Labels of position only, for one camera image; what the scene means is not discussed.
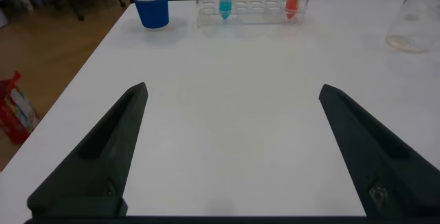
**glass beaker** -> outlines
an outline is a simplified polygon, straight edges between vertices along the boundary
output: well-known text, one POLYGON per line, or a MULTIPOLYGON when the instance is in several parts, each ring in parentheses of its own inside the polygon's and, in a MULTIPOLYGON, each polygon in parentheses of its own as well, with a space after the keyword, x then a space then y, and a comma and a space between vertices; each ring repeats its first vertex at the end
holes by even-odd
POLYGON ((405 0, 386 42, 406 52, 429 50, 440 39, 440 0, 405 0))

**red bag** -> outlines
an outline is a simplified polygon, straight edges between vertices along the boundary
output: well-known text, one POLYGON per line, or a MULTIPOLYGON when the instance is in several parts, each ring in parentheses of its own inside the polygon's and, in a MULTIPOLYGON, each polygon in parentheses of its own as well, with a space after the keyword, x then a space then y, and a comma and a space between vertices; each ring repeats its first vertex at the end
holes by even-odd
POLYGON ((22 144, 38 125, 40 118, 15 85, 21 77, 15 72, 11 80, 0 80, 0 128, 15 144, 22 144))

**red liquid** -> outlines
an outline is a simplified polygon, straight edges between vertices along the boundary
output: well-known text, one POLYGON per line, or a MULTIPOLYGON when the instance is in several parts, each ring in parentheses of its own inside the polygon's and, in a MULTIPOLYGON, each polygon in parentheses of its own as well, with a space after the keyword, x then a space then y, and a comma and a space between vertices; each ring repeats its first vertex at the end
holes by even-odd
POLYGON ((286 15, 288 19, 295 16, 298 10, 298 0, 286 0, 286 15))

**background floor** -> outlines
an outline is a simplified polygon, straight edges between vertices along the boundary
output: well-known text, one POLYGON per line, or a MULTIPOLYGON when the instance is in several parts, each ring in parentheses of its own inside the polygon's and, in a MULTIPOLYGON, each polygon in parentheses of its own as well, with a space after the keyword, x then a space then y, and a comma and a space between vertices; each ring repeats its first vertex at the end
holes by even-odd
MULTIPOLYGON (((61 11, 47 5, 33 12, 9 14, 10 23, 0 28, 0 79, 20 72, 18 86, 41 117, 125 11, 118 0, 76 3, 85 21, 78 21, 68 3, 61 1, 61 11)), ((19 148, 0 131, 0 171, 19 148)))

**paper cup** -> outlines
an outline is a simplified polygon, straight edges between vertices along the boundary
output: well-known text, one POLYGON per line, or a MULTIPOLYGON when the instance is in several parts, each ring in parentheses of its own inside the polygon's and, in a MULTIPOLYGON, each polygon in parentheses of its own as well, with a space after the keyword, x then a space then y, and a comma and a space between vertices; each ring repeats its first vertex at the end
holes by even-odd
POLYGON ((157 29, 168 24, 168 0, 134 0, 134 2, 144 27, 157 29))

